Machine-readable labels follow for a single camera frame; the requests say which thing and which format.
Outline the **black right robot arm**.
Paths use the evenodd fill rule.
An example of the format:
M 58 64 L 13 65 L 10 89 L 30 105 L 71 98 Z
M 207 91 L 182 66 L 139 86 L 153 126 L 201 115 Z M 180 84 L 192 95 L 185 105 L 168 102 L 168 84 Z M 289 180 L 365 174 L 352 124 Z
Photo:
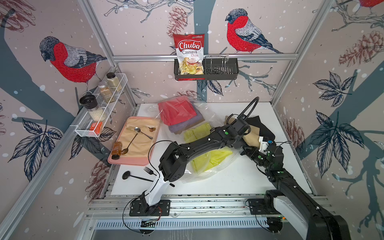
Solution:
M 284 168 L 284 154 L 281 146 L 271 144 L 265 154 L 256 147 L 245 146 L 243 150 L 243 154 L 258 166 L 265 168 L 265 175 L 269 182 L 297 209 L 304 222 L 294 225 L 294 228 L 298 231 L 300 227 L 304 227 L 304 240 L 351 239 L 347 221 L 320 206 Z

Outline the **beige knitted garment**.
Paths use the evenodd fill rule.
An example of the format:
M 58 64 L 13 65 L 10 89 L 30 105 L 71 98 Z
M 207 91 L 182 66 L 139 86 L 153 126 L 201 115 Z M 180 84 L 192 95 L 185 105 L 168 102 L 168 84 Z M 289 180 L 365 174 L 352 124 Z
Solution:
M 226 125 L 230 126 L 230 124 L 229 124 L 230 118 L 234 118 L 234 117 L 233 116 L 226 116 L 225 117 L 225 124 Z M 260 147 L 260 143 L 259 143 L 260 134 L 259 134 L 259 132 L 260 132 L 259 128 L 251 126 L 251 131 L 247 135 L 244 136 L 244 140 L 246 141 L 246 143 L 249 146 L 248 147 L 235 147 L 235 148 L 236 149 L 240 149 L 240 148 L 244 149 L 244 148 L 249 148 L 249 147 L 257 147 L 259 149 L 259 147 Z

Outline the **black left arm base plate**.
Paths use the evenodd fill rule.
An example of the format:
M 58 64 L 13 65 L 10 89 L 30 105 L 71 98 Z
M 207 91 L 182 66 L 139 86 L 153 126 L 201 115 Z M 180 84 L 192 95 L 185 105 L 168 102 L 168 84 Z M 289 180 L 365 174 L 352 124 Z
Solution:
M 160 200 L 160 202 L 154 206 L 149 206 L 145 200 L 134 200 L 130 204 L 130 217 L 160 217 L 169 216 L 171 201 Z

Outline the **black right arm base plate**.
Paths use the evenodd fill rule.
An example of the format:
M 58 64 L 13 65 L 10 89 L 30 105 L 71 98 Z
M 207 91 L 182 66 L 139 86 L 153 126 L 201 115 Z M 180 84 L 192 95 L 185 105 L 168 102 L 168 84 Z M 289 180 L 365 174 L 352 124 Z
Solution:
M 265 199 L 247 199 L 246 207 L 249 208 L 251 215 L 279 215 L 280 213 L 273 207 L 273 204 Z

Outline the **clear plastic vacuum bag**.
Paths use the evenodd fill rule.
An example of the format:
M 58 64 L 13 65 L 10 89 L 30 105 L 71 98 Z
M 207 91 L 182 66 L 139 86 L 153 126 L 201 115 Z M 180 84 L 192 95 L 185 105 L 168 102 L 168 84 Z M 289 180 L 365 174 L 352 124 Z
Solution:
M 194 182 L 219 172 L 235 157 L 249 130 L 245 121 L 225 122 L 207 103 L 187 96 L 159 102 L 157 108 L 170 143 L 159 165 L 166 182 Z

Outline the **black trousers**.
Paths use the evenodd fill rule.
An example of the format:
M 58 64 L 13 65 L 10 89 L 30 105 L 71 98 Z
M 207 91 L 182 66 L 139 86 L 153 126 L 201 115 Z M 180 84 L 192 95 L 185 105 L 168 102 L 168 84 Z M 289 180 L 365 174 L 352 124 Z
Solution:
M 260 136 L 266 137 L 269 141 L 274 141 L 276 136 L 275 134 L 269 130 L 262 122 L 259 116 L 251 117 L 246 120 L 246 122 L 254 127 L 257 127 L 260 129 Z

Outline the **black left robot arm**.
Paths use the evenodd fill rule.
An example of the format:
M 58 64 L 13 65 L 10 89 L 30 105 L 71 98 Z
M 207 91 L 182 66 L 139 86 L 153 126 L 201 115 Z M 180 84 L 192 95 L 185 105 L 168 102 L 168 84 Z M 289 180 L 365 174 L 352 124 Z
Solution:
M 245 120 L 236 119 L 231 124 L 213 128 L 208 136 L 194 142 L 180 145 L 171 142 L 160 157 L 157 178 L 139 197 L 140 212 L 149 215 L 158 207 L 170 183 L 184 175 L 190 161 L 224 147 L 241 148 L 246 145 L 243 136 L 250 131 L 251 126 Z

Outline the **neon yellow garment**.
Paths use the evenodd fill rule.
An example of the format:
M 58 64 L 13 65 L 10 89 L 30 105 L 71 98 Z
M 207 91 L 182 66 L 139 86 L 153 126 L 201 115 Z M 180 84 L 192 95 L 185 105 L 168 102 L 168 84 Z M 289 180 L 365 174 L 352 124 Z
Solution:
M 196 128 L 186 130 L 184 132 L 184 141 L 185 143 L 191 143 L 207 137 L 211 133 L 211 129 L 210 123 L 206 122 Z M 203 173 L 218 166 L 232 154 L 233 152 L 226 148 L 213 150 L 192 160 L 192 167 L 196 173 Z

